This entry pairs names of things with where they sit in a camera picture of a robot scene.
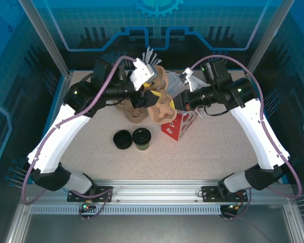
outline table surface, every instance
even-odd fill
[[[89,71],[75,71],[71,85]],[[233,80],[242,71],[230,71]],[[212,105],[209,113],[225,108]],[[151,131],[150,146],[140,151],[135,144],[117,149],[112,141],[118,130],[131,133],[144,127]],[[149,116],[139,124],[126,119],[124,112],[106,107],[80,130],[65,151],[61,162],[70,170],[94,179],[184,180],[221,179],[257,163],[255,152],[239,123],[227,113],[218,117],[198,117],[177,142],[161,131]]]

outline gear logo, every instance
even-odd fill
[[[11,26],[19,15],[18,0],[0,0],[0,15]]]
[[[165,17],[167,14],[172,14],[173,10],[178,10],[183,0],[134,0],[134,4],[136,10],[141,10],[142,14],[158,18],[160,15]]]

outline black mounting bracket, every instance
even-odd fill
[[[109,189],[112,189],[112,188],[113,188],[112,186],[97,186],[95,195],[97,195],[99,193],[102,193],[104,191],[107,191]],[[108,193],[105,193],[104,195],[96,197],[95,199],[93,199],[92,202],[94,202],[94,203],[98,203],[98,202],[99,203],[104,203],[106,201],[107,197],[108,197]],[[110,197],[107,201],[108,203],[111,202],[111,198],[112,198],[112,195],[110,195]],[[68,192],[67,199],[66,199],[66,201],[70,202],[70,203],[83,203],[85,200],[87,200],[87,199],[75,195],[72,191]]]
[[[248,196],[246,190],[239,190],[237,192],[242,193],[243,195],[243,202],[248,201]],[[204,203],[240,203],[241,198],[236,193],[232,193],[228,195],[225,199],[221,196],[220,192],[218,191],[218,186],[202,186],[201,191],[203,202]]]

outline red and white box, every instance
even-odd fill
[[[178,113],[175,120],[161,125],[161,130],[174,140],[179,141],[184,132],[187,131],[197,116],[198,113],[196,111],[189,111],[184,114]]]

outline yellow object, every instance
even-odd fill
[[[144,85],[144,87],[146,88],[146,87],[149,87],[151,84],[144,83],[143,85]],[[154,95],[156,95],[156,96],[159,96],[159,97],[161,96],[161,93],[159,93],[159,92],[157,92],[157,91],[151,90],[151,92],[152,92],[152,94],[154,94]],[[170,107],[171,107],[172,109],[175,109],[173,100],[171,100],[171,102],[170,102]]]

